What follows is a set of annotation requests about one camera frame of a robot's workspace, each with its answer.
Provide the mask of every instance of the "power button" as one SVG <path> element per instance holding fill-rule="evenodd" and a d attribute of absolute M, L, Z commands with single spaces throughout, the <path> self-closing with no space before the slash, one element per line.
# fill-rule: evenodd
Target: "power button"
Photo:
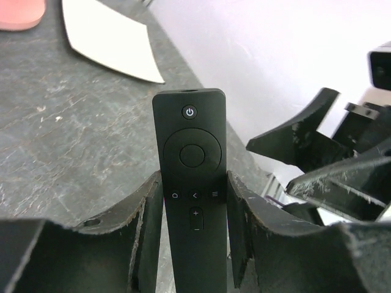
<path fill-rule="evenodd" d="M 186 119 L 194 119 L 197 116 L 197 109 L 192 105 L 187 105 L 182 109 L 182 115 Z"/>

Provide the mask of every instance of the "white paper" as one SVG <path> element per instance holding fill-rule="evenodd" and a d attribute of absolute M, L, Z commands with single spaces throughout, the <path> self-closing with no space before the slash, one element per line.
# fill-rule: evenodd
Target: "white paper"
<path fill-rule="evenodd" d="M 87 58 L 146 81 L 164 83 L 147 26 L 96 0 L 62 0 L 71 47 Z"/>

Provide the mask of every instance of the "gray tabletop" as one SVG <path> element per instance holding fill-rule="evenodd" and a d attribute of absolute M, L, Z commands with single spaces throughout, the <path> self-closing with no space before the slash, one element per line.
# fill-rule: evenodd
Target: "gray tabletop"
<path fill-rule="evenodd" d="M 27 32 L 0 32 L 0 217 L 75 225 L 133 193 L 159 169 L 152 97 L 202 85 L 148 10 L 104 1 L 148 26 L 164 85 L 90 62 L 68 45 L 60 2 Z M 228 167 L 261 193 L 266 174 L 228 125 Z M 157 292 L 173 292 L 163 222 Z"/>

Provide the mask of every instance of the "remote control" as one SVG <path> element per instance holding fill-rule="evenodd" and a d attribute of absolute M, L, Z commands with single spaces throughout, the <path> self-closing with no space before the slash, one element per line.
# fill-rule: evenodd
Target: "remote control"
<path fill-rule="evenodd" d="M 152 104 L 177 293 L 227 293 L 225 95 L 165 91 Z"/>

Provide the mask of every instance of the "center button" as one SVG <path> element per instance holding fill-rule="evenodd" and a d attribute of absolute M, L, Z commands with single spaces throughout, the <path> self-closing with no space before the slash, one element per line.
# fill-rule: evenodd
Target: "center button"
<path fill-rule="evenodd" d="M 180 152 L 183 165 L 191 168 L 198 167 L 205 159 L 205 153 L 198 145 L 186 145 Z"/>

